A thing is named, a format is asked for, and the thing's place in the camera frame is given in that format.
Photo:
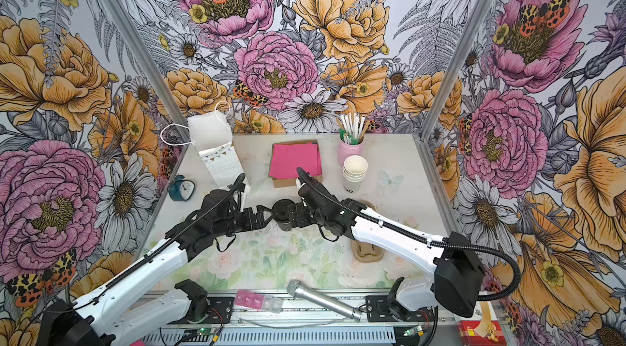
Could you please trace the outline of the black plastic cup lid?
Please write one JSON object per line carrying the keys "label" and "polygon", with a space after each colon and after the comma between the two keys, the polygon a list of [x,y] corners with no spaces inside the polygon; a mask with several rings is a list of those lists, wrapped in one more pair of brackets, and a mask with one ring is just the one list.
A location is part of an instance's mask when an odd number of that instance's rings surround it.
{"label": "black plastic cup lid", "polygon": [[278,224],[284,225],[290,223],[290,216],[288,214],[288,207],[293,205],[291,199],[281,199],[274,203],[272,206],[273,220]]}

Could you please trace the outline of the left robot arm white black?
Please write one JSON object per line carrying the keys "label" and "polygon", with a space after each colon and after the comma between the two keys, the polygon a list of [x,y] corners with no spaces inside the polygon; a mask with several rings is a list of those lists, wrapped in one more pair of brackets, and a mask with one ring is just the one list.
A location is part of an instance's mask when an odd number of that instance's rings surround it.
{"label": "left robot arm white black", "polygon": [[121,339],[112,327],[125,311],[166,276],[189,264],[203,251],[218,247],[222,236],[267,226],[263,211],[242,207],[246,175],[228,189],[207,194],[191,213],[147,254],[94,291],[69,304],[58,301],[41,313],[37,345],[112,345]]}

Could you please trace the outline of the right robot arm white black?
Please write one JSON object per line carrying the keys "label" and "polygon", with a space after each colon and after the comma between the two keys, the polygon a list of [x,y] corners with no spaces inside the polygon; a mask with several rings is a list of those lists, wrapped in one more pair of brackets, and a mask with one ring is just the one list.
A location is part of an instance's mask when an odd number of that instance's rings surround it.
{"label": "right robot arm white black", "polygon": [[[371,207],[353,199],[338,200],[324,185],[298,168],[298,194],[304,207],[302,216],[319,231],[328,230],[335,238],[370,243],[396,254],[421,268],[425,282],[399,282],[392,293],[393,305],[409,312],[439,305],[451,313],[469,318],[479,302],[503,300],[512,295],[522,280],[515,258],[495,248],[475,245],[462,234],[447,237],[414,230],[382,216]],[[510,265],[513,278],[500,292],[484,294],[481,287],[486,269],[479,259],[484,253]]]}

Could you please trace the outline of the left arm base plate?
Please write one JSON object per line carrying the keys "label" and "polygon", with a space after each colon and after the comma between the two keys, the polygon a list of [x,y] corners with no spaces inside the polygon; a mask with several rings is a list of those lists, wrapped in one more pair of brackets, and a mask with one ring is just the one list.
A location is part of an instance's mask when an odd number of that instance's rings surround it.
{"label": "left arm base plate", "polygon": [[229,324],[233,312],[233,297],[208,296],[199,303],[199,313],[196,323]]}

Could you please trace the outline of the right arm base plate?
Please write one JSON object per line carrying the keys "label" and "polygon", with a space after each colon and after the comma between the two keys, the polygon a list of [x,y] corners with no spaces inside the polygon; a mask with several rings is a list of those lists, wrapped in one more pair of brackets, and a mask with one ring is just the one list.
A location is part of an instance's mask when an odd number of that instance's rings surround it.
{"label": "right arm base plate", "polygon": [[390,303],[383,295],[367,295],[365,309],[370,323],[432,323],[434,321],[432,310],[422,309],[410,312],[398,303]]}

